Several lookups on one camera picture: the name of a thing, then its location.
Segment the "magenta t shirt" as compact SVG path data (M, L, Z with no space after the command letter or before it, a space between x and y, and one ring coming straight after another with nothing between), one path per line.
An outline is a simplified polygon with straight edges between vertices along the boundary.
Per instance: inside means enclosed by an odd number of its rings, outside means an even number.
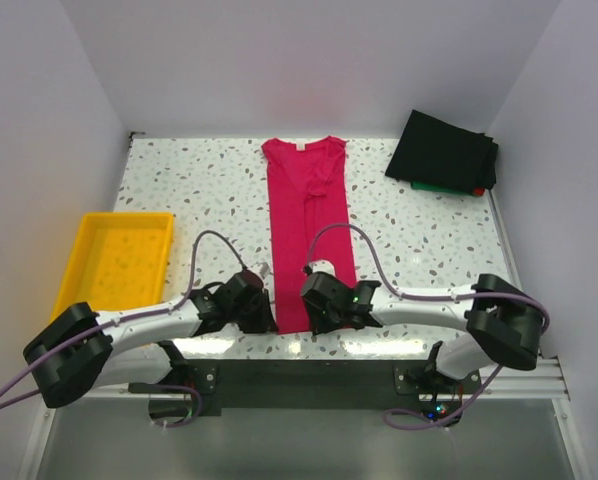
M281 334L309 330L300 290L308 250L317 233L348 223L346 142L337 137L301 147L277 138L262 144L274 276L275 318Z

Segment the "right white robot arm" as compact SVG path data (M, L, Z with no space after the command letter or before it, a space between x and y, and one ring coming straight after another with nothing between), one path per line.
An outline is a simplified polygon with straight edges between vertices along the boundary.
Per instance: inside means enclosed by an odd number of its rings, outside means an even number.
M473 285L400 293L376 280L348 287L330 273L315 271L307 276L301 298L314 334L401 324L458 331L459 337L433 345L411 375L430 386L457 383L489 365L535 369L548 324L537 301L492 274L480 275Z

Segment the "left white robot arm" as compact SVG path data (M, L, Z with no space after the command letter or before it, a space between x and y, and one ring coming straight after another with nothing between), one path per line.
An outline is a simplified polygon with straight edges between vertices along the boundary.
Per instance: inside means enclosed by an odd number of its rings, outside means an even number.
M178 299L125 311L95 311L86 302L68 307L23 350L45 405L61 408L119 368L106 365L128 351L172 339L221 331L233 323L246 334L276 333L263 280L244 269Z

